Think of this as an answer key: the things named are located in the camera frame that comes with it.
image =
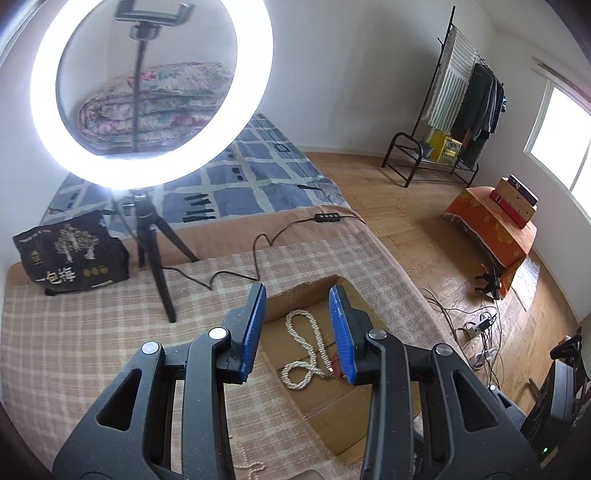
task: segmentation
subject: ceiling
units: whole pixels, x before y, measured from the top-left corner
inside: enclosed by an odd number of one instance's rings
[[[569,29],[545,0],[476,0],[499,31],[521,38],[584,76],[589,63]]]

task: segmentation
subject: small table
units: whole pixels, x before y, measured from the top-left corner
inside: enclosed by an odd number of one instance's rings
[[[493,255],[501,270],[501,297],[505,297],[519,266],[534,243],[537,229],[530,221],[521,229],[491,199],[493,187],[472,187],[447,207],[444,216],[460,220]]]

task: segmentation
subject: tree print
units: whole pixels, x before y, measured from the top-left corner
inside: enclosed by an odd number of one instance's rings
[[[85,249],[85,258],[89,260],[95,259],[95,246],[98,245],[99,239],[86,231],[81,231],[79,228],[71,226],[69,223],[64,225],[60,231],[60,236],[55,243],[56,252],[66,256],[66,261],[72,263],[71,252],[78,252]]]

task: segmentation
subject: striped towel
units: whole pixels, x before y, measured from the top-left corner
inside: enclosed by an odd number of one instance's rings
[[[430,93],[423,120],[449,133],[470,83],[478,54],[456,27],[452,28],[441,59],[441,68]]]

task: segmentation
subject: folded quilt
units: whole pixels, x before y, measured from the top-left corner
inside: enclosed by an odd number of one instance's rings
[[[220,63],[188,62],[144,70],[138,105],[140,150],[176,148],[195,136],[216,114],[232,83]],[[132,75],[107,82],[86,99],[78,128],[89,147],[115,153],[131,147],[133,129]]]

